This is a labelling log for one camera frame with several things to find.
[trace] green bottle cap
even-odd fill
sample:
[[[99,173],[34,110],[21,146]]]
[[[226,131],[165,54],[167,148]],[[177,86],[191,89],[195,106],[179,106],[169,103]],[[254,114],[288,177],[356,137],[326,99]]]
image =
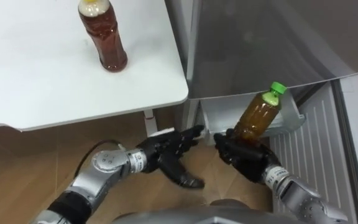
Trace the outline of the green bottle cap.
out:
[[[279,82],[273,82],[271,89],[279,94],[284,94],[285,90],[287,90],[287,88]]]

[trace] refrigerator door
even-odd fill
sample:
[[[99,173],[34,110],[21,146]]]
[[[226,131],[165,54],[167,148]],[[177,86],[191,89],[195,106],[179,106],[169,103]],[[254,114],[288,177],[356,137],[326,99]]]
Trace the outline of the refrigerator door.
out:
[[[304,125],[270,138],[271,148],[288,171],[358,223],[358,76],[325,84],[299,111]],[[273,207],[290,215],[276,200]]]
[[[358,72],[358,1],[194,0],[192,8],[188,48],[177,35],[186,54],[190,98]]]

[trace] white table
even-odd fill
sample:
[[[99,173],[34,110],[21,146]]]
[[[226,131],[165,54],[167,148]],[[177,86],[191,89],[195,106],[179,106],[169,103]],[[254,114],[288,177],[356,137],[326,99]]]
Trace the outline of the white table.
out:
[[[129,59],[120,73],[100,65],[77,0],[0,1],[0,126],[25,131],[186,100],[164,0],[111,2]]]

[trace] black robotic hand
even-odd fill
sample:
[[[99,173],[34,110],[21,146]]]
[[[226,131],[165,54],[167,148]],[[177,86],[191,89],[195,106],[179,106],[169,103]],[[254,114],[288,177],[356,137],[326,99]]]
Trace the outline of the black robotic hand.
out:
[[[198,144],[195,138],[202,130],[204,126],[197,125],[182,132],[171,130],[147,138],[137,146],[144,150],[147,157],[143,172],[151,173],[159,168],[170,180],[184,188],[204,188],[204,181],[189,173],[179,160],[191,146]]]
[[[226,135],[215,134],[215,148],[220,158],[236,168],[243,176],[254,183],[263,182],[263,173],[268,166],[280,166],[277,156],[268,147],[260,144],[252,146],[231,139],[233,129],[228,129]]]

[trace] table leg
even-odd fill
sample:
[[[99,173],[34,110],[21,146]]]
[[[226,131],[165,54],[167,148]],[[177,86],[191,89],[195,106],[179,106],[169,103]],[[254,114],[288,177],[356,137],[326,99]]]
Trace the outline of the table leg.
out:
[[[153,133],[158,131],[157,122],[155,120],[155,116],[153,114],[153,110],[145,110],[144,113],[144,123],[146,125],[146,133],[147,136],[150,136]]]

